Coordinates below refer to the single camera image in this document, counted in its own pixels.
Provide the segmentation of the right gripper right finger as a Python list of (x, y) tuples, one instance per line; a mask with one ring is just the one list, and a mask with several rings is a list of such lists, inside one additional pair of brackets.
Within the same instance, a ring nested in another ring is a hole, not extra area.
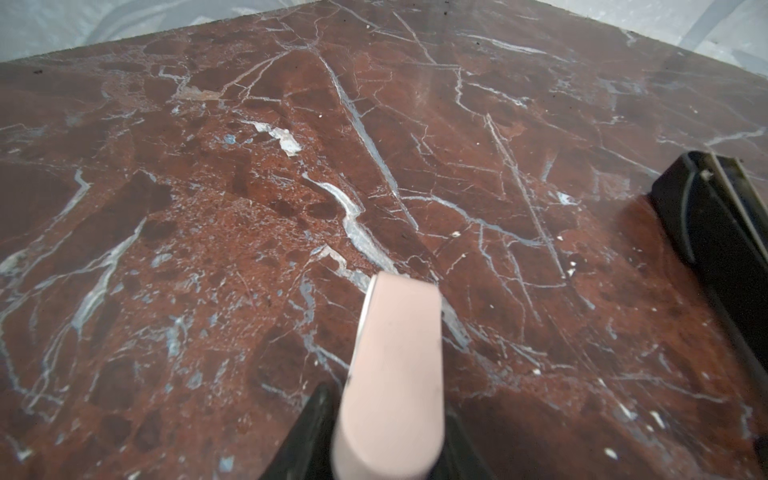
[(432, 480), (492, 480), (495, 475), (476, 451), (458, 414), (445, 414), (445, 439), (438, 461), (428, 476)]

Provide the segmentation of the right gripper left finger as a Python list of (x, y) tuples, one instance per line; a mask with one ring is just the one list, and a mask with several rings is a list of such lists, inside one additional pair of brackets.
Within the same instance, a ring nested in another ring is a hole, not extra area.
[(261, 480), (333, 478), (330, 450), (339, 399), (334, 384), (317, 385)]

